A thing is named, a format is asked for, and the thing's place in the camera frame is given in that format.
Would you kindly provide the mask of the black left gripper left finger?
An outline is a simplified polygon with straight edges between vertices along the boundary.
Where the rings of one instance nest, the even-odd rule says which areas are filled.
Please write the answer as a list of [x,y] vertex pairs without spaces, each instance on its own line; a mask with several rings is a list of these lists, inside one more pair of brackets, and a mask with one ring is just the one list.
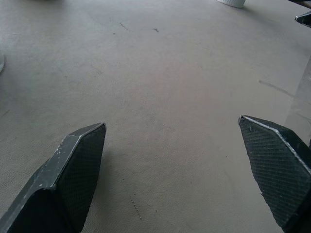
[[0,233],[81,233],[100,172],[106,125],[68,134],[0,218]]

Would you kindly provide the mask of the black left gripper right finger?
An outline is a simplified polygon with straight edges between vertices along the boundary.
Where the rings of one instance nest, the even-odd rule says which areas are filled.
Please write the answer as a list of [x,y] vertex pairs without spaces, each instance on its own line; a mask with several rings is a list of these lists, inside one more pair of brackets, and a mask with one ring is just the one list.
[[292,130],[242,115],[253,177],[284,233],[311,233],[311,149]]

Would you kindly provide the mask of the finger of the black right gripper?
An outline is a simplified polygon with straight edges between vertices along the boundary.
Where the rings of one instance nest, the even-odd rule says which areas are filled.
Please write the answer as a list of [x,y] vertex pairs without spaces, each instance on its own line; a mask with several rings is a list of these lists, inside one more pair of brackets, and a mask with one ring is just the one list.
[[304,25],[311,26],[311,11],[295,17],[295,21]]

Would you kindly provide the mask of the white container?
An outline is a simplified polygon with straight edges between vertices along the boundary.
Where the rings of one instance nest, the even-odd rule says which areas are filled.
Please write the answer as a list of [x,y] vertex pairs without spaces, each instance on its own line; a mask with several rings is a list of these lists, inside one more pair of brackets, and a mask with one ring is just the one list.
[[246,0],[217,0],[217,1],[231,7],[243,8]]

